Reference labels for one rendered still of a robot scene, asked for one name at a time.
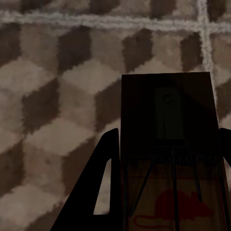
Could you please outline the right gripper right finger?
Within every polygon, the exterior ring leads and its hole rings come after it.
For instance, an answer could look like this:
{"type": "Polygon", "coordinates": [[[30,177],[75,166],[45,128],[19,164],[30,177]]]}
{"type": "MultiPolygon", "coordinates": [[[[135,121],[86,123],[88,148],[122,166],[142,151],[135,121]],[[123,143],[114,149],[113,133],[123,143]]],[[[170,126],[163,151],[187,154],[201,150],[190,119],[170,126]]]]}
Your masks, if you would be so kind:
{"type": "Polygon", "coordinates": [[[219,133],[223,156],[231,167],[231,130],[220,128],[219,133]]]}

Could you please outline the mousetrap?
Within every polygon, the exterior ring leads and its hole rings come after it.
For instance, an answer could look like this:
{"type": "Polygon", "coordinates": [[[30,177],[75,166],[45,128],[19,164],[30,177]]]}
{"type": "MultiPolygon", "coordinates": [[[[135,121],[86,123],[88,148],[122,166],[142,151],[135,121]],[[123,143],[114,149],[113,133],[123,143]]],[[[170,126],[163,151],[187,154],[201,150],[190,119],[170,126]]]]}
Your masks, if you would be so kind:
{"type": "Polygon", "coordinates": [[[123,231],[231,231],[210,72],[122,75],[123,231]]]}

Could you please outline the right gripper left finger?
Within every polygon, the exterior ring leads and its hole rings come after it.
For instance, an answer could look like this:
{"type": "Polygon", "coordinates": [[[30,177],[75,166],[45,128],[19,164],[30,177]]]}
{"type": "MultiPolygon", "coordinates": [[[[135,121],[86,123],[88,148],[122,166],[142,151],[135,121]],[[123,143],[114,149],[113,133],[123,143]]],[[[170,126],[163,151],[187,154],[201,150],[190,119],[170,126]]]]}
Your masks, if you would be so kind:
{"type": "Polygon", "coordinates": [[[118,128],[104,133],[50,231],[123,231],[118,128]],[[111,159],[110,212],[94,215],[111,159]]]}

